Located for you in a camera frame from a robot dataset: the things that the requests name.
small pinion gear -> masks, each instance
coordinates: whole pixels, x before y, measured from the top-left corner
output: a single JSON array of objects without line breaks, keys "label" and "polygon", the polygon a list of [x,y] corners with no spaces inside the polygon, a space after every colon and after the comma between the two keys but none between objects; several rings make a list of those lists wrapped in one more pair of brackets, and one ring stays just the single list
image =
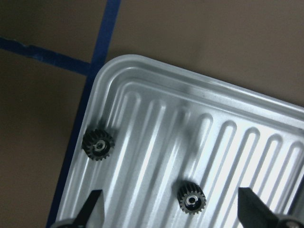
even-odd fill
[{"label": "small pinion gear", "polygon": [[82,141],[82,149],[89,158],[96,161],[109,156],[109,150],[114,146],[114,139],[106,131],[99,129],[86,132]]},{"label": "small pinion gear", "polygon": [[189,214],[199,213],[206,205],[206,197],[202,189],[195,183],[183,185],[177,194],[180,208]]}]

black gear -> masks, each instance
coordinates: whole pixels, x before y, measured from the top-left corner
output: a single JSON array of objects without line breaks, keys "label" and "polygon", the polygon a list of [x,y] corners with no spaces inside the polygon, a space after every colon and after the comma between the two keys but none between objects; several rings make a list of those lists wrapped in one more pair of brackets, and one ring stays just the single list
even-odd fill
[{"label": "black gear", "polygon": [[109,156],[109,151],[114,146],[114,139],[106,131],[99,129],[86,132],[82,141],[82,149],[89,158],[96,161]]},{"label": "black gear", "polygon": [[177,194],[180,208],[189,214],[199,213],[206,205],[206,197],[202,189],[195,183],[187,182]]}]

metal tray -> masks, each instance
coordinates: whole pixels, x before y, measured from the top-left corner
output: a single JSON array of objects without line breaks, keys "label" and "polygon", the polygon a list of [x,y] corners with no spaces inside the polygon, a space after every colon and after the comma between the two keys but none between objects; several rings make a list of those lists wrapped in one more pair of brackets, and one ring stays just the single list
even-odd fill
[{"label": "metal tray", "polygon": [[[81,149],[97,127],[115,138],[99,162]],[[287,213],[304,176],[303,129],[301,107],[146,57],[115,58],[95,79],[57,221],[94,189],[104,191],[104,228],[242,227],[240,186]],[[200,214],[180,209],[183,180],[203,189]]]}]

blue tape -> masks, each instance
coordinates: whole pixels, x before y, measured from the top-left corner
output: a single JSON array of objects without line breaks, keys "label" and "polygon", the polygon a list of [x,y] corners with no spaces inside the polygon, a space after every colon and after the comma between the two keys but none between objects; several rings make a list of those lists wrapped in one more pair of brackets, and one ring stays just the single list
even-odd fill
[{"label": "blue tape", "polygon": [[74,122],[74,127],[71,133],[70,141],[67,147],[63,166],[61,168],[55,195],[53,198],[51,210],[48,216],[47,225],[46,225],[47,228],[49,228],[55,222],[57,217],[60,201],[67,180],[67,175],[71,166],[71,161],[73,158],[81,124],[85,115],[87,102],[90,97],[92,85],[96,77],[96,74],[98,70],[105,64],[105,59],[107,56],[112,33],[114,30],[120,2],[121,2],[120,0],[108,0],[105,7],[102,23],[99,29],[99,33],[94,49],[94,54],[92,57],[91,67],[89,69],[88,77],[86,78],[85,87],[81,96],[79,108]]},{"label": "blue tape", "polygon": [[50,50],[46,50],[41,47],[32,45],[26,46],[17,41],[0,37],[0,48],[82,75],[88,75],[89,73],[89,63]]}]

brown surface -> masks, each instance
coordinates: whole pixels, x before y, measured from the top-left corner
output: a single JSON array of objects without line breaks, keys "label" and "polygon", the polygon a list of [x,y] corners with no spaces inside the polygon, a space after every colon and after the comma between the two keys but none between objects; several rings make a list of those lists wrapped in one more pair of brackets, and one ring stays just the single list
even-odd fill
[{"label": "brown surface", "polygon": [[[90,61],[105,1],[2,1],[0,35]],[[304,1],[122,2],[108,59],[141,54],[304,106]],[[0,220],[43,227],[85,77],[0,51]]]},{"label": "brown surface", "polygon": [[304,1],[123,1],[108,59],[140,54],[304,106]]}]

